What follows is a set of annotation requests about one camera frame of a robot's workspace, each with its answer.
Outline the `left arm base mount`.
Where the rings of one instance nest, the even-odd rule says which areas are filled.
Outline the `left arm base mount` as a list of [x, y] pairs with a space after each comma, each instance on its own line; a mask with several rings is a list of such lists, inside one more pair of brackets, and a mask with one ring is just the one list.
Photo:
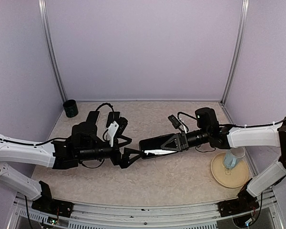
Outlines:
[[32, 202], [32, 208], [44, 213], [69, 218], [74, 204], [72, 202], [58, 200], [42, 196]]

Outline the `black phone purple edge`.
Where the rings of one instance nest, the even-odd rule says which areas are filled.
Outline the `black phone purple edge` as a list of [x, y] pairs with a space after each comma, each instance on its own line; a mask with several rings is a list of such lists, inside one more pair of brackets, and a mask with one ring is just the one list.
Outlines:
[[109, 112], [107, 116], [106, 128], [108, 128], [111, 125], [111, 123], [113, 123], [114, 121], [117, 122], [119, 118], [120, 118], [120, 112], [118, 111]]

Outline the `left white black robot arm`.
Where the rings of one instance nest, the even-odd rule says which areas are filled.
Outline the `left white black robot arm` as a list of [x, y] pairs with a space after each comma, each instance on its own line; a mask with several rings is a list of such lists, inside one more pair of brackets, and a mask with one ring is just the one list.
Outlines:
[[120, 134], [125, 125], [112, 122], [108, 129], [109, 140], [97, 136], [96, 123], [81, 122], [72, 127], [68, 138], [54, 138], [38, 143], [12, 139], [0, 135], [0, 183], [22, 193], [47, 212], [57, 208], [48, 184], [33, 180], [9, 166], [9, 162], [39, 165], [66, 170], [82, 165], [85, 161], [110, 159], [115, 166], [129, 167], [141, 158], [141, 151], [127, 148], [131, 139]]

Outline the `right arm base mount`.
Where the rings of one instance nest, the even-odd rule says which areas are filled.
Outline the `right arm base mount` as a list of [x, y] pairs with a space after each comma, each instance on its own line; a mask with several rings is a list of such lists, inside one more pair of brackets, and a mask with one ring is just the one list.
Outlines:
[[235, 199], [220, 201], [217, 205], [221, 217], [248, 212], [260, 207], [257, 197], [250, 194], [240, 194]]

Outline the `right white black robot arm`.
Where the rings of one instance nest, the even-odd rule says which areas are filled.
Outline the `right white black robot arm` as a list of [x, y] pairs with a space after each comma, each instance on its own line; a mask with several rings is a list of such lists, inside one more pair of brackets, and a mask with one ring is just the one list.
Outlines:
[[286, 117], [279, 122], [265, 125], [237, 126], [219, 124], [214, 109], [209, 107], [195, 111], [198, 130], [181, 132], [170, 136], [160, 145], [165, 153], [181, 152], [194, 146], [209, 143], [218, 149], [247, 146], [279, 147], [280, 157], [258, 176], [251, 179], [234, 201], [237, 211], [244, 212], [253, 203], [253, 198], [286, 176]]

